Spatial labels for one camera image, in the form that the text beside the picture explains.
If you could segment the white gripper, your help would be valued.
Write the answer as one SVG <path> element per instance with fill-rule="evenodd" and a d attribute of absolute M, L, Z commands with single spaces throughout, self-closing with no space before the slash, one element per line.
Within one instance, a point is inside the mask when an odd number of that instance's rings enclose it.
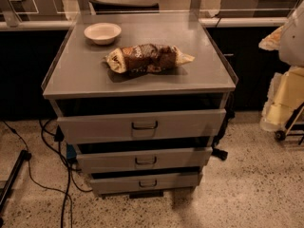
<path fill-rule="evenodd" d="M 283 27 L 263 38 L 258 47 L 279 50 Z M 260 127 L 275 132 L 285 128 L 293 112 L 304 103 L 304 67 L 291 66 L 285 73 L 275 73 L 270 82 L 267 101 L 261 113 Z"/>

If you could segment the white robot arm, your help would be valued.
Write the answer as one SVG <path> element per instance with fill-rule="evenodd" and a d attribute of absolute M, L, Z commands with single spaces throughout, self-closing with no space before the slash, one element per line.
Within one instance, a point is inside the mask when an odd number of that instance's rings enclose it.
<path fill-rule="evenodd" d="M 304 103 L 304 1 L 258 47 L 277 50 L 279 60 L 290 66 L 285 73 L 274 75 L 261 113 L 260 127 L 275 132 L 283 130 L 294 111 Z"/>

